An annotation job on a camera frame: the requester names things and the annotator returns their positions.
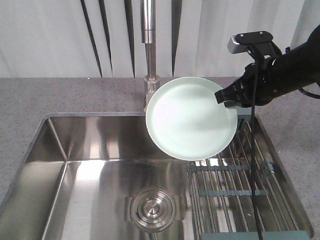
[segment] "faucet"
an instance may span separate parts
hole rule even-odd
[[[147,75],[144,77],[145,102],[144,111],[154,93],[160,87],[156,75],[156,1],[140,0],[141,37],[145,44]]]

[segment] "sink drain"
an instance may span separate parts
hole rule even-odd
[[[174,200],[162,189],[145,189],[136,195],[130,208],[134,224],[147,233],[168,228],[175,217]]]

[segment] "gray countertop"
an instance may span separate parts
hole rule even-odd
[[[226,87],[234,78],[210,79]],[[44,115],[141,112],[143,100],[141,78],[0,79],[0,203]],[[315,240],[320,240],[319,103],[295,91],[256,108],[311,221]]]

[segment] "white plate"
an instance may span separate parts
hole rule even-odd
[[[201,77],[181,77],[155,92],[146,110],[146,127],[166,154],[196,161],[221,152],[237,128],[237,110],[218,104],[218,84]]]

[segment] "wire rack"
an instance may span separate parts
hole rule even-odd
[[[253,144],[248,122],[242,128],[221,153],[189,163],[195,238],[201,239],[202,233],[256,231],[250,188],[252,145],[256,150],[255,192],[262,231],[306,230],[311,235],[308,218],[260,136],[261,128]]]

